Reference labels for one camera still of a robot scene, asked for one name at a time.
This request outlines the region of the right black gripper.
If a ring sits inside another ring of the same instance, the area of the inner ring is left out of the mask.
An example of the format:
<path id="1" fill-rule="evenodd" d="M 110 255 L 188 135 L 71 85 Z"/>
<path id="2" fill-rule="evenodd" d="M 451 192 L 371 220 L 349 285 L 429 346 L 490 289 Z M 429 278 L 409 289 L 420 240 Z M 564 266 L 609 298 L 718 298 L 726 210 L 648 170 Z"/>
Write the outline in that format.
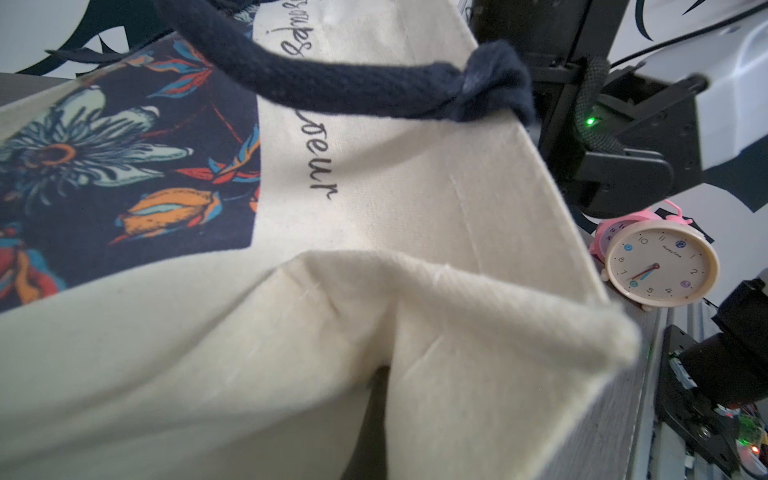
<path id="1" fill-rule="evenodd" d="M 605 59 L 628 0 L 474 1 L 476 40 L 509 42 L 535 78 L 579 78 L 591 58 Z"/>

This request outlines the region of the cream canvas tote bag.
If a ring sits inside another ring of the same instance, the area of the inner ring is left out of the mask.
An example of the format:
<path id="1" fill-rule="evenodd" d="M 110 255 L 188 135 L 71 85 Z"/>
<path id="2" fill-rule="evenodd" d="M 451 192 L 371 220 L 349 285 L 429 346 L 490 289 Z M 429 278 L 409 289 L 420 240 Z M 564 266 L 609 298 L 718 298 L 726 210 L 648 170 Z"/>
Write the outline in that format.
<path id="1" fill-rule="evenodd" d="M 452 1 L 161 1 L 1 110 L 5 479 L 533 479 L 641 336 Z"/>

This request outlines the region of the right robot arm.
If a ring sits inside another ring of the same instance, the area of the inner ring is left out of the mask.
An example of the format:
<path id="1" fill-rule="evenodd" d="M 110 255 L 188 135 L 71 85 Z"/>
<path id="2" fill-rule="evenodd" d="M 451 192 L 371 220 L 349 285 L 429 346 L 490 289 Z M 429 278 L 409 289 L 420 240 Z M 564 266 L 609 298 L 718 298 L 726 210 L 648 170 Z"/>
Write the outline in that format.
<path id="1" fill-rule="evenodd" d="M 533 80 L 537 145 L 565 202 L 621 216 L 689 190 L 767 134 L 767 5 L 619 60 L 641 1 L 472 1 L 475 38 L 506 40 Z"/>

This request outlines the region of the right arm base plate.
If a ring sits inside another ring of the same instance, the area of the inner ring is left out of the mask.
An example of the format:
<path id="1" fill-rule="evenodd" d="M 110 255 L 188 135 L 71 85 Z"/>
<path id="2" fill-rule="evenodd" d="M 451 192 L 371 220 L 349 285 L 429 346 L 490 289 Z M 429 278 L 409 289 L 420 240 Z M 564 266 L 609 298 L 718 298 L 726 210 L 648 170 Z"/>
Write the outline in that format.
<path id="1" fill-rule="evenodd" d="M 665 328 L 654 407 L 656 417 L 671 427 L 684 444 L 725 474 L 740 469 L 737 414 L 720 413 L 696 388 L 686 388 L 673 362 L 697 342 L 675 325 Z"/>

